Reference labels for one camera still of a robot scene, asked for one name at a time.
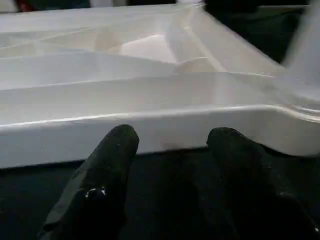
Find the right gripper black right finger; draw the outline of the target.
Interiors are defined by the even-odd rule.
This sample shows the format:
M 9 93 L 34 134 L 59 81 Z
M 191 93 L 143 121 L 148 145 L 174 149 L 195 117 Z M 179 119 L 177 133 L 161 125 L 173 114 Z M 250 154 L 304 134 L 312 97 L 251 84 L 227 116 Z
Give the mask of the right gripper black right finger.
M 320 238 L 320 226 L 261 144 L 230 127 L 213 128 L 206 144 L 220 171 L 225 207 L 241 240 Z

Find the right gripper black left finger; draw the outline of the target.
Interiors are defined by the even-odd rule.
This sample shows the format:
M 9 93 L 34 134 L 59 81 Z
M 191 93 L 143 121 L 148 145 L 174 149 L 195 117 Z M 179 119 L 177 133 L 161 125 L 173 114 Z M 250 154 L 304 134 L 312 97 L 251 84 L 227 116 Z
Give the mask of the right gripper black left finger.
M 131 125 L 112 128 L 74 172 L 37 238 L 118 239 L 127 220 L 128 177 L 139 141 Z

